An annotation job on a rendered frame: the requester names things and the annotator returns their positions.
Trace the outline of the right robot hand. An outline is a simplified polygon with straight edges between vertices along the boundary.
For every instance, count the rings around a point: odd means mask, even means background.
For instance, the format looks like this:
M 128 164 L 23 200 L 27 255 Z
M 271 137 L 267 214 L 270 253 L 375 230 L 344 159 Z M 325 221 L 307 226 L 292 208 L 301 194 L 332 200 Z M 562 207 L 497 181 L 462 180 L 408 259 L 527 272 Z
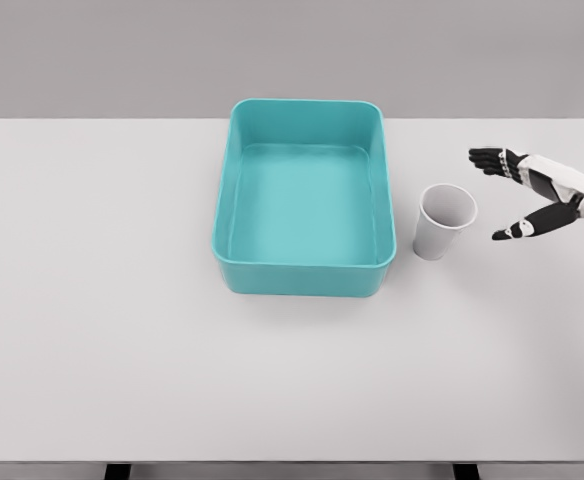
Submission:
M 550 201 L 494 232 L 494 241 L 538 237 L 584 219 L 584 173 L 541 155 L 502 147 L 471 148 L 468 159 L 485 175 L 510 179 Z

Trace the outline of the white paper cup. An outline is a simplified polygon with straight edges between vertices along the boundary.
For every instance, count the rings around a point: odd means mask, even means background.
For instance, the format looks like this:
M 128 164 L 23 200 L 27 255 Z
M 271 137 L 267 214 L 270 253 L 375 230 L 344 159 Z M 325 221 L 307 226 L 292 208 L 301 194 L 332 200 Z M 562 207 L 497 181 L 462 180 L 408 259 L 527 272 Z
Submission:
M 419 215 L 412 243 L 420 258 L 442 258 L 478 214 L 474 197 L 464 188 L 439 183 L 428 186 L 419 198 Z

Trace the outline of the teal plastic basket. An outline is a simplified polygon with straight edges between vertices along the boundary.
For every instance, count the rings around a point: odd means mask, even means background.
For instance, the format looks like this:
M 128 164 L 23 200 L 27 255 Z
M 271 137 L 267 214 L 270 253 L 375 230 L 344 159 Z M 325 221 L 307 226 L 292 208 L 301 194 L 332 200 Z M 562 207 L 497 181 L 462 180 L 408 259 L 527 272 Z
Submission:
M 361 100 L 238 102 L 211 248 L 236 293 L 375 294 L 397 249 L 381 110 Z

